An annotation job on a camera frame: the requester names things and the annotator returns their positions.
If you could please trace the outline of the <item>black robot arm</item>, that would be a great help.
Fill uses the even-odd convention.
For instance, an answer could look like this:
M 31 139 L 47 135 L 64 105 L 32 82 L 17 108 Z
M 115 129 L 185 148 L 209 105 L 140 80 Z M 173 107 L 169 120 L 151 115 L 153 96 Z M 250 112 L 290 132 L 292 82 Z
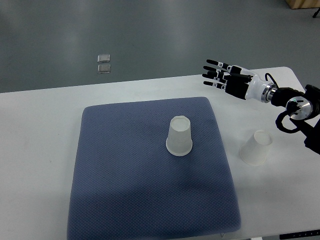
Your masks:
M 267 100 L 273 106 L 285 108 L 275 120 L 276 127 L 287 134 L 302 132 L 305 135 L 305 147 L 319 154 L 320 123 L 311 126 L 306 121 L 320 115 L 320 89 L 309 84 L 305 92 L 281 87 L 272 89 Z

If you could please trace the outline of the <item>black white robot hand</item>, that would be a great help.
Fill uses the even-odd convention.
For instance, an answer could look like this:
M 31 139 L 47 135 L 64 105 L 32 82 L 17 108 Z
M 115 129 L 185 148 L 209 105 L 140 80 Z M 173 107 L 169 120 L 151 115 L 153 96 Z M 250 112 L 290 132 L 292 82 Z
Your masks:
M 272 92 L 278 86 L 273 81 L 263 80 L 252 70 L 208 59 L 202 74 L 204 85 L 211 86 L 242 100 L 255 99 L 262 103 L 271 101 Z

